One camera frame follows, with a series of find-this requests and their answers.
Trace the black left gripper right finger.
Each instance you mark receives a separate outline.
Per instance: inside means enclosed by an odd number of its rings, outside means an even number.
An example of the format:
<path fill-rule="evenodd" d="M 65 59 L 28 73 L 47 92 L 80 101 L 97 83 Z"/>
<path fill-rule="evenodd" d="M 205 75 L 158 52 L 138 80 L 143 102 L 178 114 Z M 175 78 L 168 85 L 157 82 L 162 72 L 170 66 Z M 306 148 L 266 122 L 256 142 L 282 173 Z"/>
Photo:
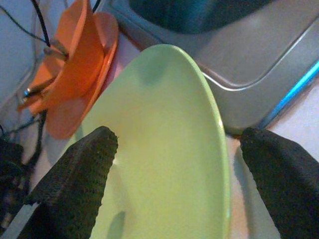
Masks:
<path fill-rule="evenodd" d="M 245 129 L 240 147 L 281 238 L 317 239 L 319 163 L 298 143 L 266 129 Z"/>

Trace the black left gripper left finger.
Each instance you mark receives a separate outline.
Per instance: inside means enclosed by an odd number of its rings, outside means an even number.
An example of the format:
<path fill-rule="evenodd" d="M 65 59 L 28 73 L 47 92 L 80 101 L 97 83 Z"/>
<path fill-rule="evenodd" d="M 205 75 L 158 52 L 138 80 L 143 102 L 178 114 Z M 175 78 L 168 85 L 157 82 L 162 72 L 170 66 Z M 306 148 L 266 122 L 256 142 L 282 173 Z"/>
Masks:
<path fill-rule="evenodd" d="M 88 239 L 96 222 L 118 138 L 100 126 L 64 152 L 26 197 L 43 208 L 21 239 Z"/>

